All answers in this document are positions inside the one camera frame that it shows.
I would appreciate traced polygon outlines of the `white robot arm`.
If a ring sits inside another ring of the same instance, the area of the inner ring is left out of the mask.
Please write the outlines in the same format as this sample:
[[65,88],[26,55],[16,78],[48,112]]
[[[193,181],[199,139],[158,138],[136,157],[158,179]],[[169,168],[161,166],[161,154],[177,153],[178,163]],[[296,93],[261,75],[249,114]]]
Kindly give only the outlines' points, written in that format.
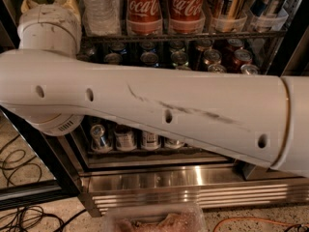
[[59,6],[31,10],[20,47],[0,55],[0,105],[53,136],[96,116],[218,154],[309,177],[305,76],[174,71],[78,61],[80,25]]

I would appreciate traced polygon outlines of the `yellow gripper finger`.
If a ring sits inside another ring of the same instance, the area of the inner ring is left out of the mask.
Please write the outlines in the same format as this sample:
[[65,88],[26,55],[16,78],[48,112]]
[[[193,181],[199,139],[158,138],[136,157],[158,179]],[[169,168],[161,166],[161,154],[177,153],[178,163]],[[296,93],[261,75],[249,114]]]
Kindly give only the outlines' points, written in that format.
[[76,17],[80,17],[79,7],[76,0],[65,0],[63,7],[71,11]]
[[39,6],[39,4],[37,2],[35,2],[34,0],[23,0],[20,10],[24,14],[27,11],[34,9],[38,6]]

